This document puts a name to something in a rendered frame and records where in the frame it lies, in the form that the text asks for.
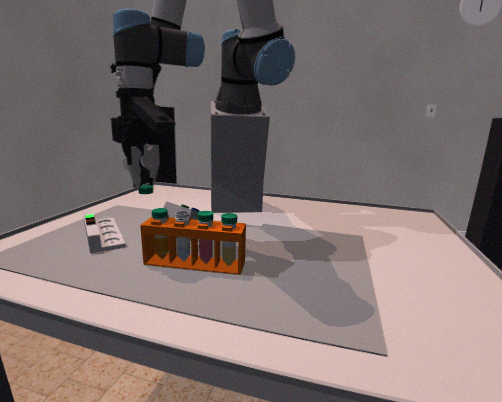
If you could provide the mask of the orange test tube rack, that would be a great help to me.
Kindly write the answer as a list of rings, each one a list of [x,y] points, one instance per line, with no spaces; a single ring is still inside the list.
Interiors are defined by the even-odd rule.
[[[245,264],[246,223],[236,223],[236,228],[232,227],[222,226],[221,221],[213,220],[212,226],[208,227],[208,224],[199,224],[198,220],[191,217],[189,224],[185,225],[185,222],[176,222],[175,218],[170,218],[169,215],[167,222],[162,224],[161,220],[153,220],[151,217],[140,225],[143,264],[241,275]],[[164,259],[155,253],[154,235],[168,236],[169,254]],[[191,255],[186,261],[180,260],[177,256],[176,237],[191,238]],[[198,256],[198,239],[214,240],[214,257],[207,264]],[[230,266],[220,258],[220,241],[238,242],[238,260]]]

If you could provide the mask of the green round cap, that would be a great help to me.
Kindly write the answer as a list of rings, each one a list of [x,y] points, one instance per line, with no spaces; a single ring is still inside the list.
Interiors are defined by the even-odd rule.
[[[221,215],[221,223],[231,225],[237,223],[237,215],[234,213],[225,213]]]
[[[156,208],[152,210],[152,218],[163,219],[168,217],[168,210],[166,208]]]
[[[151,185],[142,185],[140,186],[138,193],[139,194],[152,194],[154,192],[153,186]]]
[[[198,221],[210,222],[214,219],[214,213],[212,211],[200,211],[197,213]]]

